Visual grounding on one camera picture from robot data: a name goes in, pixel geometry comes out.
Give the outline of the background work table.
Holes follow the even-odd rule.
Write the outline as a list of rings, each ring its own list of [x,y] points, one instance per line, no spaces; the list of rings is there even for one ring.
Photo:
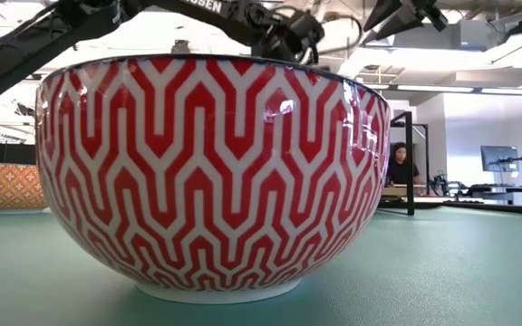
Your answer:
[[[522,194],[522,186],[513,184],[475,184],[470,187],[461,187],[455,198],[478,198],[505,202],[507,205],[515,203],[515,194]]]

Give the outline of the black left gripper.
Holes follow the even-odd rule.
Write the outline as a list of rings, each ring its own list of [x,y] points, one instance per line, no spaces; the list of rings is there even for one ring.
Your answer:
[[[319,62],[317,44],[322,24],[309,12],[291,5],[266,9],[263,32],[251,56],[285,62]]]

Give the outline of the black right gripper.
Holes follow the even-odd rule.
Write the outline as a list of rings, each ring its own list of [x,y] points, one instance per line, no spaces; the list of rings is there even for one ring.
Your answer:
[[[423,26],[422,21],[425,18],[437,31],[442,31],[448,26],[448,19],[436,6],[437,0],[404,0],[403,3],[406,6],[401,6],[401,0],[376,0],[362,29],[370,31],[379,25],[376,31],[368,33],[365,38],[366,43],[380,41]]]

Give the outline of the background computer monitor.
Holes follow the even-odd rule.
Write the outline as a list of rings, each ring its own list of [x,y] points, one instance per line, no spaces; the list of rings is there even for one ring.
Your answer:
[[[514,146],[481,146],[482,170],[485,172],[518,172],[518,152]]]

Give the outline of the person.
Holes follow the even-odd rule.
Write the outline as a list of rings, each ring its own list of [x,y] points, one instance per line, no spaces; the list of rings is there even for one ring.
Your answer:
[[[408,183],[409,175],[412,175],[414,184],[421,185],[421,174],[416,165],[413,165],[413,171],[408,168],[407,144],[405,142],[395,143],[392,147],[391,157],[387,169],[387,178],[393,184]]]

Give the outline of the dark radial bowl red outside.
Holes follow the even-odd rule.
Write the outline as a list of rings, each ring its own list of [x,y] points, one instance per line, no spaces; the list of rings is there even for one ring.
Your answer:
[[[174,302],[290,292],[380,201],[391,109],[286,62],[204,54],[83,62],[37,89],[46,203],[84,251]]]

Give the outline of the black table frame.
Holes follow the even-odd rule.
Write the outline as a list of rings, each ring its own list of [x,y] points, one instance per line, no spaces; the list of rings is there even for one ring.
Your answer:
[[[413,204],[414,209],[433,209],[439,207],[454,207],[454,208],[466,208],[466,209],[475,209],[475,210],[487,210],[487,211],[496,211],[496,212],[504,212],[504,213],[513,213],[513,214],[521,214],[522,215],[522,206],[516,205],[491,205],[484,204],[478,202],[418,202]]]

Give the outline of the green table mat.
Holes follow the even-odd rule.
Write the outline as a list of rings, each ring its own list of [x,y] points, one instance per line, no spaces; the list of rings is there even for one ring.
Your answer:
[[[379,213],[285,295],[188,305],[140,292],[48,214],[0,215],[0,326],[522,326],[522,216]]]

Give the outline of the blue bowl orange outside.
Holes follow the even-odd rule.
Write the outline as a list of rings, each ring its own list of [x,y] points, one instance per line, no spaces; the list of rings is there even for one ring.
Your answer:
[[[0,213],[46,208],[37,166],[0,163]]]

